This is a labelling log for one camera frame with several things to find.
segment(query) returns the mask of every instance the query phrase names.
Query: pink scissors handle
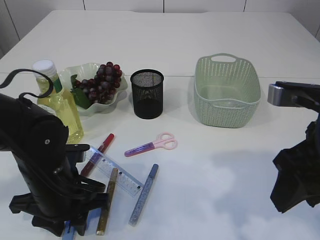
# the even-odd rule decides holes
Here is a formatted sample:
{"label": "pink scissors handle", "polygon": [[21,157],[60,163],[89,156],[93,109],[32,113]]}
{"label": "pink scissors handle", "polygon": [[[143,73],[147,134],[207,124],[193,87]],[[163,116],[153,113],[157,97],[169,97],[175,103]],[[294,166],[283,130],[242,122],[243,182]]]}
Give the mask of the pink scissors handle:
{"label": "pink scissors handle", "polygon": [[155,149],[164,148],[166,150],[175,149],[178,146],[178,142],[175,139],[175,136],[170,132],[162,132],[157,137],[156,140],[152,142]]}

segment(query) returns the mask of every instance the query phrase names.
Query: scissors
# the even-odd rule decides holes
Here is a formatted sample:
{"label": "scissors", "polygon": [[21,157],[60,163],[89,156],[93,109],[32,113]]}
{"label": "scissors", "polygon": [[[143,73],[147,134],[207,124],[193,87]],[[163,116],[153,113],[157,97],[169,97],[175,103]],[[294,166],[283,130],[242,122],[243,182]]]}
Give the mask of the scissors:
{"label": "scissors", "polygon": [[177,146],[178,146],[178,142],[175,139],[175,136],[172,133],[165,131],[160,133],[154,141],[146,143],[142,146],[138,146],[133,149],[130,149],[126,151],[124,155],[126,157],[131,157],[131,156],[142,154],[147,151],[158,149],[158,148],[172,150],[172,149],[175,149]]}

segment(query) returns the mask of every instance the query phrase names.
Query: yellow liquid bottle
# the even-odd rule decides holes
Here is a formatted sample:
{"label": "yellow liquid bottle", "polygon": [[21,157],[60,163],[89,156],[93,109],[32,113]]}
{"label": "yellow liquid bottle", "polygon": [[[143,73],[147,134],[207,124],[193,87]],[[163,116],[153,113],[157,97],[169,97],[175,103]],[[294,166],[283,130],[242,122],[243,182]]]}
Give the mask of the yellow liquid bottle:
{"label": "yellow liquid bottle", "polygon": [[[47,75],[53,82],[52,93],[45,98],[38,98],[38,106],[54,114],[69,128],[68,144],[77,144],[84,136],[78,110],[73,95],[61,85],[55,64],[51,60],[40,60],[32,69]],[[41,75],[35,74],[41,93],[49,88],[49,82]]]}

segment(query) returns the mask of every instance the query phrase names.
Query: clear plastic ruler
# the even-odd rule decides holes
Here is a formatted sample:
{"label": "clear plastic ruler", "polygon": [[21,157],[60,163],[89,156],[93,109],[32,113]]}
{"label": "clear plastic ruler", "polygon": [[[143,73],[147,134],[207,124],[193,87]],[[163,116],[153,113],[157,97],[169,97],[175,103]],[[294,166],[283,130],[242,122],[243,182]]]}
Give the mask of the clear plastic ruler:
{"label": "clear plastic ruler", "polygon": [[100,151],[91,147],[87,152],[85,159],[92,163],[95,163],[95,167],[98,168],[104,175],[110,178],[113,168],[118,169],[118,177],[116,184],[122,187],[132,197],[144,187],[144,185],[134,178],[130,173],[124,170],[119,164],[113,161],[110,157],[102,154]]}

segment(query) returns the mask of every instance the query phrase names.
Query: white bowl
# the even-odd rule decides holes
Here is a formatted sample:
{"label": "white bowl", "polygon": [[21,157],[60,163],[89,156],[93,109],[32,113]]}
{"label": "white bowl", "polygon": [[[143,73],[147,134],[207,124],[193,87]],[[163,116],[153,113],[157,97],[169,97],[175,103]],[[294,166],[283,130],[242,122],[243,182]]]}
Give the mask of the white bowl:
{"label": "white bowl", "polygon": [[[70,89],[72,89],[71,80],[70,80],[70,77],[72,75],[77,74],[77,79],[79,81],[82,81],[83,79],[92,79],[96,75],[96,72],[99,67],[100,67],[100,64],[93,63],[93,62],[82,64],[79,66],[67,67],[58,73],[61,84],[65,89],[70,91]],[[116,89],[116,93],[114,94],[113,100],[109,104],[94,103],[87,109],[77,106],[79,115],[89,116],[93,113],[105,111],[106,109],[109,108],[111,104],[113,104],[116,101],[118,94],[126,90],[127,88],[128,88],[128,83],[125,79],[125,74],[122,73],[120,87]]]}

